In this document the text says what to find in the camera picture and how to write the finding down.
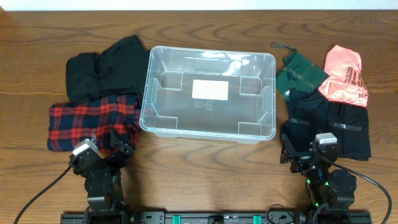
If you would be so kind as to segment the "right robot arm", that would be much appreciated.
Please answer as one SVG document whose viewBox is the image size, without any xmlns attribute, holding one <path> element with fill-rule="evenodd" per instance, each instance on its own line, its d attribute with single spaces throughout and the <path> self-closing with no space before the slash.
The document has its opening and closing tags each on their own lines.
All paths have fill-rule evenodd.
<svg viewBox="0 0 398 224">
<path fill-rule="evenodd" d="M 292 173 L 300 173 L 306 178 L 312 207 L 347 211 L 354 203 L 356 177 L 343 169 L 329 171 L 337 160 L 337 138 L 332 133 L 317 134 L 306 151 L 296 151 L 286 134 L 282 134 L 281 140 L 280 163 L 289 163 Z"/>
</svg>

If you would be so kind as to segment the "black garment with tape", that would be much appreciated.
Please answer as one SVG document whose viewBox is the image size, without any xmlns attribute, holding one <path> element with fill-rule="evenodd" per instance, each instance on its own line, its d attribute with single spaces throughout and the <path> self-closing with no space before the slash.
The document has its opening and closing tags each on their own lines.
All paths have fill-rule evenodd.
<svg viewBox="0 0 398 224">
<path fill-rule="evenodd" d="M 365 107 L 329 102 L 326 132 L 333 133 L 338 140 L 338 157 L 357 161 L 368 161 L 371 157 L 369 119 Z"/>
</svg>

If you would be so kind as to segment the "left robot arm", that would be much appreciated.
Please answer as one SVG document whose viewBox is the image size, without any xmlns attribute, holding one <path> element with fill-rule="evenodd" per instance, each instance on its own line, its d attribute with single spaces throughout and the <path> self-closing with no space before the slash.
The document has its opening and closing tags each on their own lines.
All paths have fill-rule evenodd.
<svg viewBox="0 0 398 224">
<path fill-rule="evenodd" d="M 102 157 L 90 139 L 78 143 L 70 156 L 73 173 L 85 178 L 85 190 L 92 211 L 110 212 L 127 208 L 121 185 L 121 169 L 129 164 L 134 150 L 120 140 L 115 130 L 110 134 L 111 154 Z"/>
</svg>

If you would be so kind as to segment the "clear plastic storage container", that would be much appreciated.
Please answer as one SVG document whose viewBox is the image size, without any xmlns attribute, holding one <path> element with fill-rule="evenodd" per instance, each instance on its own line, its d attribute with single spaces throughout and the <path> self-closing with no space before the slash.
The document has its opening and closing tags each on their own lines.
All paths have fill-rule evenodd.
<svg viewBox="0 0 398 224">
<path fill-rule="evenodd" d="M 275 69 L 270 53 L 156 46 L 139 124 L 159 137 L 269 141 L 276 134 Z M 192 98 L 194 80 L 227 81 L 228 100 Z"/>
</svg>

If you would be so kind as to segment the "dark navy garment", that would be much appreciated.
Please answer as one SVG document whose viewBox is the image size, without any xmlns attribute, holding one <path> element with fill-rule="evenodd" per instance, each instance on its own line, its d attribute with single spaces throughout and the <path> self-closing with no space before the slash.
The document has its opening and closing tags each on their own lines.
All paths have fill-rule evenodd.
<svg viewBox="0 0 398 224">
<path fill-rule="evenodd" d="M 289 118 L 281 127 L 280 139 L 286 134 L 296 151 L 307 151 L 317 131 L 325 129 L 328 100 L 318 90 L 307 92 L 293 88 L 286 105 Z"/>
</svg>

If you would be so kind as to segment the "dark green garment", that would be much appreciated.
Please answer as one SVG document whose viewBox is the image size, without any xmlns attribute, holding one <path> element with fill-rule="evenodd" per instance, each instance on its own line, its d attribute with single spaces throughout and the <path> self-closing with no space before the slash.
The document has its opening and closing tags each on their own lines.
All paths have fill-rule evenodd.
<svg viewBox="0 0 398 224">
<path fill-rule="evenodd" d="M 329 77 L 329 75 L 303 56 L 297 49 L 274 42 L 273 49 L 285 48 L 290 54 L 283 59 L 284 67 L 276 75 L 276 88 L 285 101 L 290 100 L 290 90 L 314 92 Z"/>
</svg>

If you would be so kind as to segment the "large black garment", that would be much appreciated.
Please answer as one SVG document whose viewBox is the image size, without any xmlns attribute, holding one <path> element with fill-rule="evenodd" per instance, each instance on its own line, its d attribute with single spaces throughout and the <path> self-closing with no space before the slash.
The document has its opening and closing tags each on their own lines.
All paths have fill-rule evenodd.
<svg viewBox="0 0 398 224">
<path fill-rule="evenodd" d="M 81 53 L 66 63 L 66 91 L 82 103 L 111 95 L 144 95 L 150 51 L 136 35 L 125 37 L 102 53 Z"/>
</svg>

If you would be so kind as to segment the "red navy plaid shirt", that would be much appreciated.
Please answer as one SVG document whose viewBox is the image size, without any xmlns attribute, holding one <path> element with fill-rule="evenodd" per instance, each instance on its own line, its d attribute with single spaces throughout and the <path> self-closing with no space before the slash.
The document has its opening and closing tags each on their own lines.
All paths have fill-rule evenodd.
<svg viewBox="0 0 398 224">
<path fill-rule="evenodd" d="M 49 109 L 50 151 L 72 151 L 85 139 L 96 139 L 99 150 L 108 153 L 111 133 L 115 131 L 120 141 L 134 148 L 139 139 L 139 95 L 112 95 L 84 103 L 52 105 Z"/>
</svg>

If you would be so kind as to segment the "pink printed t-shirt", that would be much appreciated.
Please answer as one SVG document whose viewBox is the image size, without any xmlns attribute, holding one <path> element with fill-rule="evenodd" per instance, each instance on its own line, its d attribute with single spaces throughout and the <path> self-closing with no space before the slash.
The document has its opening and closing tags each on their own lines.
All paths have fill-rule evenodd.
<svg viewBox="0 0 398 224">
<path fill-rule="evenodd" d="M 325 58 L 324 72 L 329 77 L 318 87 L 318 91 L 328 101 L 367 107 L 369 95 L 361 69 L 359 53 L 335 45 Z"/>
</svg>

